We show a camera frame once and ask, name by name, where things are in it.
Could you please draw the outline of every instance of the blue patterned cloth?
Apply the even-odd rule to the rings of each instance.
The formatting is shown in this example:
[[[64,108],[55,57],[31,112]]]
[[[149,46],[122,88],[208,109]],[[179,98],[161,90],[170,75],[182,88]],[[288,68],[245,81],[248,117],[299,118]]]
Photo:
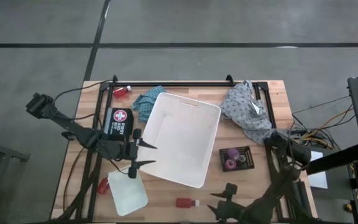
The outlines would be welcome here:
[[[165,92],[162,86],[156,86],[151,90],[147,90],[144,95],[140,95],[132,104],[132,109],[139,111],[139,121],[147,122],[150,117],[150,113],[153,110],[155,100],[158,94]]]

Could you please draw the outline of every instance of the wooden table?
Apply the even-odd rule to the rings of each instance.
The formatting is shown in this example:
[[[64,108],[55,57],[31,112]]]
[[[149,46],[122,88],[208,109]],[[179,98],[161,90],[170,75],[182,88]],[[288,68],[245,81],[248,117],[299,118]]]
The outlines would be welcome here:
[[[264,81],[268,82],[270,97],[273,106],[273,112],[277,124],[277,128],[289,128],[293,122],[291,116],[290,104],[288,102],[287,93],[283,81]],[[89,86],[96,82],[84,82],[83,86]],[[129,108],[134,100],[145,93],[150,87],[133,87],[132,93],[122,98],[113,98],[112,107]],[[180,96],[193,98],[207,103],[220,105],[224,99],[224,95],[229,87],[165,87],[166,91]],[[98,96],[99,85],[84,89],[81,92],[80,102],[76,117],[86,116],[95,111],[96,100]],[[106,104],[106,96],[102,104],[100,119],[103,119],[104,106]],[[134,112],[135,123],[134,128],[144,128],[145,123],[137,121],[137,112]],[[78,121],[85,127],[91,127],[93,118],[82,119]],[[255,169],[223,172],[219,161],[219,149],[250,146],[252,157],[255,163]],[[56,218],[63,212],[63,189],[67,182],[68,173],[73,161],[81,146],[72,141],[68,145],[68,150],[63,165],[62,175],[58,186],[55,204],[53,206],[52,218]],[[73,171],[70,183],[67,189],[66,207],[74,199],[78,193],[83,175],[85,164],[85,151],[79,158],[79,161]],[[118,162],[119,167],[128,165],[128,162]],[[103,160],[100,179],[107,176],[108,172],[114,171],[115,168],[107,161]],[[241,205],[249,205],[255,199],[261,197],[270,185],[269,169],[266,162],[266,152],[263,146],[257,145],[255,142],[247,139],[241,128],[229,120],[221,120],[219,122],[218,131],[214,143],[211,161],[208,168],[205,184],[200,189],[194,189],[181,184],[176,184],[167,180],[141,172],[141,177],[149,198],[146,207],[131,213],[127,216],[120,217],[116,213],[111,192],[106,195],[96,197],[96,205],[94,211],[94,222],[215,222],[213,212],[206,206],[207,204],[217,206],[219,198],[213,197],[210,193],[220,193],[224,190],[226,183],[230,182],[238,185],[237,195],[234,201]],[[306,184],[312,214],[317,217],[316,208],[311,194],[310,185],[306,172],[301,175],[302,181]],[[85,197],[84,211],[88,210],[88,201],[90,193]],[[175,207],[177,197],[189,197],[200,200],[201,206],[198,208],[179,209]],[[287,213],[285,201],[282,198],[282,208],[284,214]],[[273,213],[272,221],[277,221],[277,215]]]

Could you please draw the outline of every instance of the white plastic bin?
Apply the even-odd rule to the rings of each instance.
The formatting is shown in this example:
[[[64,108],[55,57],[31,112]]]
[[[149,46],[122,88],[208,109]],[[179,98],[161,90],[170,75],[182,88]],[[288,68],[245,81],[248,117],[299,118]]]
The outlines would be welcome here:
[[[143,132],[138,161],[155,160],[140,169],[190,187],[204,185],[221,109],[169,93],[159,94]]]

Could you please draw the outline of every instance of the concrete floor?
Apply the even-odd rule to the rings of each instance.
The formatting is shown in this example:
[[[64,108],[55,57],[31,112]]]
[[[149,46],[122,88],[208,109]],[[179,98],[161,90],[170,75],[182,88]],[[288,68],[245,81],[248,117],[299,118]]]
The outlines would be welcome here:
[[[92,43],[104,0],[0,1],[0,43]],[[101,42],[358,43],[358,0],[112,0]],[[50,215],[67,142],[49,121],[25,112],[35,92],[56,96],[82,84],[91,49],[0,49],[0,144],[31,153],[12,162],[0,221],[44,221]],[[284,80],[297,111],[348,94],[358,76],[358,48],[99,49],[90,80]],[[75,113],[79,93],[58,107]],[[347,109],[299,114],[307,127]],[[356,122],[332,128],[341,147],[358,143]],[[345,201],[315,197],[324,220],[348,222]]]

